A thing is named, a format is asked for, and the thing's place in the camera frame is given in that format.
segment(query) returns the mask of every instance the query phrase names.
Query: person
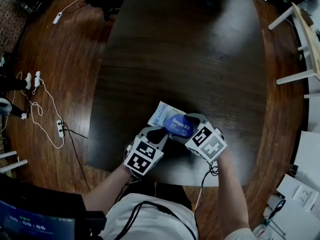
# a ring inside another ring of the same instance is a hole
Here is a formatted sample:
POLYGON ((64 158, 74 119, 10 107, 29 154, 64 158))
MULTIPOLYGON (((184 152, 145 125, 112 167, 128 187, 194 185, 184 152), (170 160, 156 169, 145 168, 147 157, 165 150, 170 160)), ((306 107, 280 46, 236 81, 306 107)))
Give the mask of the person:
MULTIPOLYGON (((32 76, 30 73, 27 74, 24 80, 14 78, 14 77, 4 77, 0 76, 0 93, 8 91, 20 91, 20 90, 30 90, 31 88, 32 76)), ((13 115, 20 117, 21 119, 26 119, 28 114, 13 105, 8 99, 0 94, 0 115, 13 115)))
MULTIPOLYGON (((218 157, 217 166, 217 212, 222 238, 255 240, 249 229, 245 195, 227 148, 218 157)), ((83 197, 88 211, 103 211, 106 214, 106 225, 100 233, 104 240, 199 239, 191 202, 182 186, 157 183, 153 191, 145 182, 139 181, 130 184, 121 200, 114 205, 130 177, 130 170, 122 164, 83 197)))

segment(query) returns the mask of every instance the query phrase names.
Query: screen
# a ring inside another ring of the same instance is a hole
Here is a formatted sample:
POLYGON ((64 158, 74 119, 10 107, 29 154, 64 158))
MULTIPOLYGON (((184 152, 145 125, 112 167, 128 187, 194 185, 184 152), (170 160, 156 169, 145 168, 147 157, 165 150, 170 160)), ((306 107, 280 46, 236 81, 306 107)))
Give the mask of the screen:
POLYGON ((28 212, 1 200, 0 227, 11 239, 75 239, 74 219, 28 212))

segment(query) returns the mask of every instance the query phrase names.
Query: dark wooden table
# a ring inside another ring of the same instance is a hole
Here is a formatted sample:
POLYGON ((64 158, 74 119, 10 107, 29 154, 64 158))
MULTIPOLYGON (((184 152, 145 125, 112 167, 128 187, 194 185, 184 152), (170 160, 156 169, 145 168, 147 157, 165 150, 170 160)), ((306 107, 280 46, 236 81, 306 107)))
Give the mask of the dark wooden table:
MULTIPOLYGON (((266 108, 264 44, 251 0, 125 0, 96 83, 88 164, 113 171, 159 101, 220 128, 241 184, 248 182, 266 108)), ((169 141, 149 175, 199 186, 207 170, 169 141)), ((217 185, 217 177, 205 181, 217 185)))

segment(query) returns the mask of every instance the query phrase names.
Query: black strap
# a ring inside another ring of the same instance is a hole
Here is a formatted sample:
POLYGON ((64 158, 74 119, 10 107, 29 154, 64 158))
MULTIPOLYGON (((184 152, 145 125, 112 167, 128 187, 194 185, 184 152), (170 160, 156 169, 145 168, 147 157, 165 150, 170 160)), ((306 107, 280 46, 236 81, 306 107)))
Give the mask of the black strap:
POLYGON ((132 210, 132 213, 130 215, 130 218, 128 219, 127 223, 125 224, 124 228, 122 229, 122 231, 118 234, 118 236, 114 239, 114 240, 119 240, 121 239, 122 237, 124 237, 124 235, 129 231, 129 229, 131 228, 131 226, 133 225, 133 223, 135 222, 137 216, 138 216, 138 213, 140 212, 140 209, 142 207, 142 205, 144 204, 147 204, 147 205, 151 205, 151 206, 155 206, 159 209, 160 212, 163 212, 165 214, 170 214, 172 215, 173 217, 175 217, 176 219, 178 219, 179 221, 181 221, 181 223, 189 230, 190 234, 192 235, 193 239, 194 240, 197 240, 194 232, 186 225, 182 222, 181 219, 178 218, 177 215, 174 214, 174 212, 172 210, 170 210, 168 207, 165 207, 161 204, 157 204, 157 203, 154 203, 154 202, 150 202, 150 201, 143 201, 143 202, 140 202, 138 203, 132 210))

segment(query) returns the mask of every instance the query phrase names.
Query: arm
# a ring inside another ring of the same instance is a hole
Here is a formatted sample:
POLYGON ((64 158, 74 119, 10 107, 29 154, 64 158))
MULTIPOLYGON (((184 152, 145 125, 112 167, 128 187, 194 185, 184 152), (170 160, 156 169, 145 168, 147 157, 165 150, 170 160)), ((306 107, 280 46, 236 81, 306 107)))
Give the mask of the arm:
POLYGON ((236 175, 235 165, 226 149, 217 160, 219 172, 218 219, 225 239, 232 232, 249 228, 248 207, 236 175))
POLYGON ((130 176, 129 168, 121 164, 100 185, 83 197, 85 208, 88 211, 103 211, 107 214, 130 176))

